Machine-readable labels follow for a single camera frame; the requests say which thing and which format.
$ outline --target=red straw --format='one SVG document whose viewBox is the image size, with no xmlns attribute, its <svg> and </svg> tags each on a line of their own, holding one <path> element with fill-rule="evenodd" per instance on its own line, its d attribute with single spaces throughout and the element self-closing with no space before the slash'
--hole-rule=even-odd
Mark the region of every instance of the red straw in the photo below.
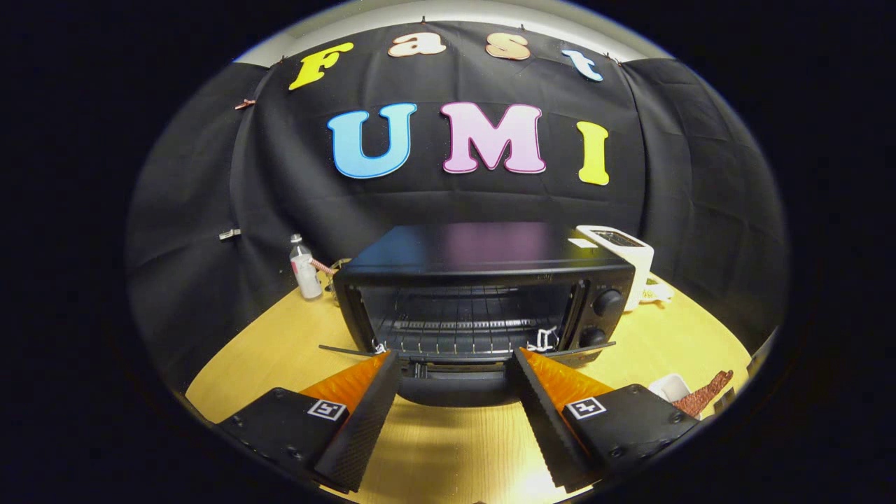
<svg viewBox="0 0 896 504">
<path fill-rule="evenodd" d="M 328 268 L 327 266 L 322 265 L 320 263 L 320 261 L 318 261 L 317 259 L 311 259 L 311 265 L 314 266 L 315 268 L 319 269 L 320 271 L 323 271 L 326 274 L 336 274 L 335 271 Z"/>
</svg>

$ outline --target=black fabric curtain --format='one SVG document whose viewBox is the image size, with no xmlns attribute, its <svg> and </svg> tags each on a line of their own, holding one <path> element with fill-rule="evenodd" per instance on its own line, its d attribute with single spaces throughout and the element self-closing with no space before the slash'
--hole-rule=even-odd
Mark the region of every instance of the black fabric curtain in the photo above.
<svg viewBox="0 0 896 504">
<path fill-rule="evenodd" d="M 394 39 L 417 32 L 437 33 L 447 49 L 387 55 Z M 486 39 L 496 32 L 523 36 L 531 56 L 490 56 Z M 323 78 L 289 90 L 303 57 L 345 42 L 354 47 L 322 68 Z M 583 77 L 565 49 L 593 61 L 603 81 Z M 234 110 L 243 99 L 256 104 Z M 538 107 L 545 171 L 513 173 L 503 161 L 487 169 L 475 149 L 478 169 L 444 171 L 451 127 L 440 109 L 456 101 L 476 103 L 493 125 L 513 104 Z M 399 169 L 368 179 L 336 170 L 330 119 L 366 111 L 362 146 L 375 157 L 389 149 L 380 109 L 408 102 L 417 110 Z M 579 180 L 579 121 L 608 131 L 605 186 Z M 295 287 L 291 233 L 302 233 L 328 263 L 356 256 L 399 224 L 588 223 L 643 237 L 656 249 L 654 271 L 751 349 L 778 323 L 785 299 L 774 290 L 786 246 L 773 187 L 745 126 L 678 62 L 617 65 L 562 40 L 485 23 L 396 25 L 270 69 L 232 64 L 186 103 L 134 192 L 131 302 L 163 375 L 183 392 L 220 348 Z M 219 240 L 230 229 L 241 234 Z"/>
<path fill-rule="evenodd" d="M 768 163 L 731 107 L 681 62 L 623 67 L 649 153 L 641 238 L 655 249 L 651 270 L 753 353 L 787 304 L 788 238 Z"/>
</svg>

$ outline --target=oven control knob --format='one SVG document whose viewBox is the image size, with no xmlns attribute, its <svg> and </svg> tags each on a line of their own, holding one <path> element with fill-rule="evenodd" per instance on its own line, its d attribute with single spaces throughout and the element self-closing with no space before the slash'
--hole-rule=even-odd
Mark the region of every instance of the oven control knob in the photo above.
<svg viewBox="0 0 896 504">
<path fill-rule="evenodd" d="M 600 294 L 591 307 L 594 308 L 595 315 L 605 317 L 607 314 L 621 311 L 624 303 L 625 300 L 619 291 L 610 290 Z"/>
<path fill-rule="evenodd" d="M 606 343 L 607 335 L 595 326 L 588 326 L 582 329 L 582 335 L 579 336 L 579 347 L 594 346 L 596 344 Z"/>
</svg>

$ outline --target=blue letter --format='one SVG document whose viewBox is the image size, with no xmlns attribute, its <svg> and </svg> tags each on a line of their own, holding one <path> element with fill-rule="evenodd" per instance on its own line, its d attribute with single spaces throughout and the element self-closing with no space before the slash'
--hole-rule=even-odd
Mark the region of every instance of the blue letter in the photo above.
<svg viewBox="0 0 896 504">
<path fill-rule="evenodd" d="M 575 66 L 575 69 L 578 70 L 580 74 L 591 79 L 592 81 L 600 82 L 604 80 L 603 75 L 591 70 L 591 66 L 594 65 L 594 62 L 585 57 L 584 54 L 580 53 L 579 51 L 571 51 L 568 49 L 560 52 L 572 59 L 573 66 Z"/>
<path fill-rule="evenodd" d="M 417 111 L 413 103 L 394 103 L 380 109 L 389 119 L 389 150 L 378 158 L 368 158 L 361 149 L 361 125 L 370 114 L 364 110 L 340 114 L 327 123 L 333 131 L 333 160 L 342 175 L 373 178 L 388 175 L 410 155 L 410 115 Z"/>
</svg>

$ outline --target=white toaster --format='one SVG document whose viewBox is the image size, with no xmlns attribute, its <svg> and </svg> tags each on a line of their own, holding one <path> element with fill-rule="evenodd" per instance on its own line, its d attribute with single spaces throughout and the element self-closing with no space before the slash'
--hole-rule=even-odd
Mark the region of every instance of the white toaster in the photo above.
<svg viewBox="0 0 896 504">
<path fill-rule="evenodd" d="M 653 247 L 632 235 L 607 226 L 582 225 L 575 229 L 634 266 L 634 280 L 628 299 L 625 301 L 625 311 L 635 309 L 641 302 L 641 293 L 647 283 L 647 273 L 650 272 L 650 264 L 653 262 Z"/>
</svg>

